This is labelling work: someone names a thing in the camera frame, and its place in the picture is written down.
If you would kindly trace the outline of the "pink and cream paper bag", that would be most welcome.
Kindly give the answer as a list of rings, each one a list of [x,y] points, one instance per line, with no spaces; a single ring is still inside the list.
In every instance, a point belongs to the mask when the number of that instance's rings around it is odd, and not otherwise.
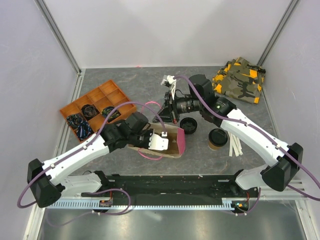
[[[138,153],[144,158],[150,160],[160,160],[162,158],[180,158],[185,152],[186,141],[185,131],[176,126],[165,124],[167,130],[168,148],[167,150],[150,150],[144,148],[138,148],[133,145],[128,145],[129,149],[138,151]]]

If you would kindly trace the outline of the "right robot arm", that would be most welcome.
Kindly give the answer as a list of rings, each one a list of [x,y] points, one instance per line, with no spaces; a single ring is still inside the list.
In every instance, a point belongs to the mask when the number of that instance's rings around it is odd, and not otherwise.
[[[230,100],[216,96],[212,82],[205,75],[184,76],[189,93],[183,97],[176,95],[177,79],[177,76],[165,75],[161,81],[170,89],[158,112],[161,120],[178,123],[181,114],[199,112],[206,121],[238,137],[264,160],[264,165],[239,170],[234,175],[234,181],[229,184],[233,196],[240,197],[248,189],[262,186],[282,192],[300,169],[302,146],[277,139],[252,122]]]

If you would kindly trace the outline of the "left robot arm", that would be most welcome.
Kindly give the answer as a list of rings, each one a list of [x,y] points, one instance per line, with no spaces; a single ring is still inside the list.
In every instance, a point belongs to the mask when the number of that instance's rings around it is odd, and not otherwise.
[[[41,162],[36,158],[30,161],[27,183],[35,203],[40,208],[52,205],[68,189],[63,182],[75,170],[127,145],[149,149],[155,135],[146,116],[137,111],[127,119],[107,123],[100,133],[93,134],[87,141],[54,160]]]

